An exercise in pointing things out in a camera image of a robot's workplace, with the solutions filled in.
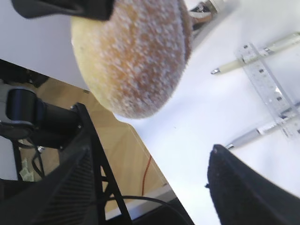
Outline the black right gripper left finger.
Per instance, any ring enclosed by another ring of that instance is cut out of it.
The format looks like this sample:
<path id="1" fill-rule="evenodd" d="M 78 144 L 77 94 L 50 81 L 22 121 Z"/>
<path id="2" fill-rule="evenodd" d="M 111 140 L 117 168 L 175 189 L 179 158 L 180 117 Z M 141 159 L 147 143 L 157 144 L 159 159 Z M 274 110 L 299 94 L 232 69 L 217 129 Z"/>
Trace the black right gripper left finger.
<path id="1" fill-rule="evenodd" d="M 2 225 L 95 224 L 91 151 L 78 149 L 40 181 L 0 181 Z"/>

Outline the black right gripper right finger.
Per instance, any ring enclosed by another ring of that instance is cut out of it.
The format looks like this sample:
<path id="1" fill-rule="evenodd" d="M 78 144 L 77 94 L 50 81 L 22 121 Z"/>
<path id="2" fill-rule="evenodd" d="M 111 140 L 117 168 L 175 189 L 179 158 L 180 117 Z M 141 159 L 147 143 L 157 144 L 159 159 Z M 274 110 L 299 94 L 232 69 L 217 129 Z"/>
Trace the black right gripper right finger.
<path id="1" fill-rule="evenodd" d="M 300 200 L 215 144 L 207 170 L 210 196 L 223 225 L 298 225 Z"/>

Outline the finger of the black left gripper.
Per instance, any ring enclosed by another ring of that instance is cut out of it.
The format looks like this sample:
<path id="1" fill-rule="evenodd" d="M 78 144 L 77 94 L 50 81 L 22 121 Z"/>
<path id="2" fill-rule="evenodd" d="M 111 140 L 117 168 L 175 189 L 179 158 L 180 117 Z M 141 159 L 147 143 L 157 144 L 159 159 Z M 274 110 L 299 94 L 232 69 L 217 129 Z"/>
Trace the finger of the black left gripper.
<path id="1" fill-rule="evenodd" d="M 108 21 L 113 13 L 113 0 L 12 0 L 14 10 L 24 18 L 69 15 Z"/>

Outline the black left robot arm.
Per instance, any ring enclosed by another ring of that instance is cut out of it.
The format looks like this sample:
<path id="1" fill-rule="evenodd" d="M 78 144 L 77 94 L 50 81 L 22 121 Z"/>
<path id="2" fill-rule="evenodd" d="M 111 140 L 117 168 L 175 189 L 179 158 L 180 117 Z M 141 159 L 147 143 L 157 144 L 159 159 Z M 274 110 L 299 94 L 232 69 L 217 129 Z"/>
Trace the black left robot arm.
<path id="1" fill-rule="evenodd" d="M 108 21 L 112 0 L 13 0 L 13 9 L 26 19 L 68 15 Z M 78 114 L 43 102 L 35 92 L 0 85 L 0 135 L 11 141 L 30 138 L 34 144 L 59 148 L 75 135 Z"/>

